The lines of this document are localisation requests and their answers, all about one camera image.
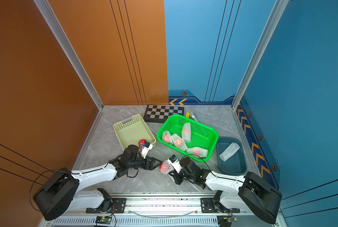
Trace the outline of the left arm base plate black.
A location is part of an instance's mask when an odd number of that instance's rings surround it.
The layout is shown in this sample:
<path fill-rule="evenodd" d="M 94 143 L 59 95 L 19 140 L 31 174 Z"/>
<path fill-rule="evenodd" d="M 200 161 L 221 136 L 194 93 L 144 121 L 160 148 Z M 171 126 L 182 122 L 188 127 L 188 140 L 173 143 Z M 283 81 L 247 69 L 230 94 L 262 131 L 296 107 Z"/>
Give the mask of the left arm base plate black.
<path fill-rule="evenodd" d="M 124 213 L 125 206 L 126 206 L 126 198 L 112 198 L 109 193 L 103 189 L 97 189 L 100 193 L 103 194 L 104 200 L 101 205 L 94 209 L 94 208 L 87 208 L 86 213 L 110 213 L 110 214 L 122 214 Z"/>

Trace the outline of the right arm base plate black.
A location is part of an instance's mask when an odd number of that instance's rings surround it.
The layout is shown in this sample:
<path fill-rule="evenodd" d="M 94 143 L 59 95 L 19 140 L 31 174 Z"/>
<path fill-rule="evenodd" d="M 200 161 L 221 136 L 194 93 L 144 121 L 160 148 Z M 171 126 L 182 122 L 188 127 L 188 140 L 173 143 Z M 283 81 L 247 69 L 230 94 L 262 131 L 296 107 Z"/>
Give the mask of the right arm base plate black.
<path fill-rule="evenodd" d="M 220 203 L 220 196 L 224 195 L 223 191 L 217 191 L 213 198 L 201 198 L 202 213 L 240 213 L 239 208 L 226 208 Z"/>

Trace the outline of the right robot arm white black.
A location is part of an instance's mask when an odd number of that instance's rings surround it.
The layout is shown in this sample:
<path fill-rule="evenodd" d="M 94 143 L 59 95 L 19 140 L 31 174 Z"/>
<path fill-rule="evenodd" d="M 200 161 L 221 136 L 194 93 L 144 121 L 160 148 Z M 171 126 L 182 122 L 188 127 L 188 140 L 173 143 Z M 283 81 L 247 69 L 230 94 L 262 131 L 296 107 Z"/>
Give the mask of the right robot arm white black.
<path fill-rule="evenodd" d="M 262 221 L 275 224 L 282 200 L 279 190 L 253 172 L 244 176 L 223 175 L 201 169 L 189 157 L 173 155 L 160 165 L 160 171 L 180 185 L 184 180 L 203 189 L 215 191 L 214 210 L 232 213 L 235 209 L 252 211 Z"/>

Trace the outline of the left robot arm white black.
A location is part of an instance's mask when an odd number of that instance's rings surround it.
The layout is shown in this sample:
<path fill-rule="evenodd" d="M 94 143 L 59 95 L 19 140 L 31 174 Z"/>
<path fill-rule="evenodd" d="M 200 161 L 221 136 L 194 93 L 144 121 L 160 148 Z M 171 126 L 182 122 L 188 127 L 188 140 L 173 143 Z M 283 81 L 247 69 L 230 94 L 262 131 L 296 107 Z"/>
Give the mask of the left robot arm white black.
<path fill-rule="evenodd" d="M 87 191 L 86 188 L 127 176 L 130 169 L 156 169 L 162 161 L 147 155 L 152 147 L 148 142 L 142 148 L 129 145 L 121 155 L 104 165 L 84 170 L 61 168 L 55 171 L 33 195 L 38 211 L 46 221 L 57 219 L 67 211 L 80 209 L 114 213 L 113 199 L 105 189 Z"/>

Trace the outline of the bare red apple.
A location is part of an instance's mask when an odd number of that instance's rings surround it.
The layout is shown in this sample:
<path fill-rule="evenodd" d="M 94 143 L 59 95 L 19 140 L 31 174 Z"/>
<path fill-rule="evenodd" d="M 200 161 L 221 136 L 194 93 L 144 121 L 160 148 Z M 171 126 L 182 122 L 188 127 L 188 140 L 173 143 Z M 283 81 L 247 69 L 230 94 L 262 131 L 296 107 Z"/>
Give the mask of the bare red apple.
<path fill-rule="evenodd" d="M 140 140 L 140 141 L 138 142 L 138 146 L 141 148 L 142 146 L 145 145 L 146 142 L 147 142 L 147 140 Z"/>

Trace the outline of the white foam net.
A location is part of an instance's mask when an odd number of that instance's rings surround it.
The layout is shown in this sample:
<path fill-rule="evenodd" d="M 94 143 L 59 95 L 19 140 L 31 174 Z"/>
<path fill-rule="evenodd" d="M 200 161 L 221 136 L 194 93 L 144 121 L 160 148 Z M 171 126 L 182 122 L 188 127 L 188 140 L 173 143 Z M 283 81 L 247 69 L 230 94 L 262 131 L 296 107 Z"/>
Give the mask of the white foam net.
<path fill-rule="evenodd" d="M 220 155 L 220 159 L 222 161 L 227 161 L 229 158 L 231 158 L 233 155 L 235 155 L 240 149 L 240 146 L 233 142 L 231 143 Z"/>

